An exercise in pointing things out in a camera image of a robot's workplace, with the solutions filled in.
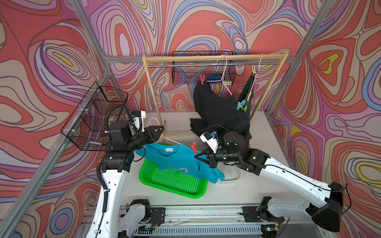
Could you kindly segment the red plastic clothespin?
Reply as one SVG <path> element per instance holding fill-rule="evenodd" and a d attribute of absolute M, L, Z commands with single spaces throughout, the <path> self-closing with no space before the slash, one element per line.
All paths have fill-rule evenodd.
<path fill-rule="evenodd" d="M 193 143 L 192 143 L 192 145 L 191 145 L 191 149 L 192 149 L 192 151 L 193 151 L 193 153 L 194 153 L 195 155 L 198 154 L 198 152 L 197 152 L 197 144 L 196 144 L 196 142 L 193 142 Z"/>

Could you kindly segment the teal t-shirt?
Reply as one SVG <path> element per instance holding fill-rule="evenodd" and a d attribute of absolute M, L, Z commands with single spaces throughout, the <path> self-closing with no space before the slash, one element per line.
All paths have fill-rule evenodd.
<path fill-rule="evenodd" d="M 206 178 L 212 183 L 224 181 L 225 175 L 219 169 L 209 168 L 195 158 L 193 151 L 183 144 L 148 144 L 136 154 L 155 163 L 160 170 L 173 169 L 197 179 Z"/>

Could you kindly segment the light blue plastic clothespin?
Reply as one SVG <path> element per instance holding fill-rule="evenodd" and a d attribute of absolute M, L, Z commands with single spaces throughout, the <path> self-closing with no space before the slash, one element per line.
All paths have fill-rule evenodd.
<path fill-rule="evenodd" d="M 242 100 L 241 102 L 238 101 L 238 103 L 237 103 L 237 107 L 236 107 L 237 111 L 240 110 L 240 109 L 242 109 L 242 108 L 244 107 L 245 104 L 246 104 L 246 100 Z"/>

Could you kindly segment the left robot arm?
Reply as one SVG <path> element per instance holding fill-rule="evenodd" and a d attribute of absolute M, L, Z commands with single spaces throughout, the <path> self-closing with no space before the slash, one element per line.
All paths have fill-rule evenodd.
<path fill-rule="evenodd" d="M 127 106 L 113 106 L 106 114 L 106 152 L 96 167 L 101 184 L 96 211 L 86 234 L 88 238 L 131 238 L 138 226 L 151 219 L 148 199 L 133 200 L 121 218 L 122 190 L 127 183 L 135 152 L 161 137 L 163 126 L 143 127 L 141 114 Z"/>

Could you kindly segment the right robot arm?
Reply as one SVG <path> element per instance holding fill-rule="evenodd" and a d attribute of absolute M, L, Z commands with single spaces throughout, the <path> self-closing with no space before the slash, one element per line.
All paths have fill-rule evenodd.
<path fill-rule="evenodd" d="M 257 207 L 260 219 L 310 219 L 322 229 L 340 231 L 345 186 L 315 180 L 291 169 L 269 154 L 250 148 L 244 137 L 235 131 L 224 134 L 223 138 L 218 138 L 216 132 L 204 132 L 200 139 L 209 148 L 195 158 L 210 168 L 215 169 L 222 162 L 233 162 L 241 170 L 275 181 L 301 196 L 299 200 L 288 201 L 265 196 Z"/>

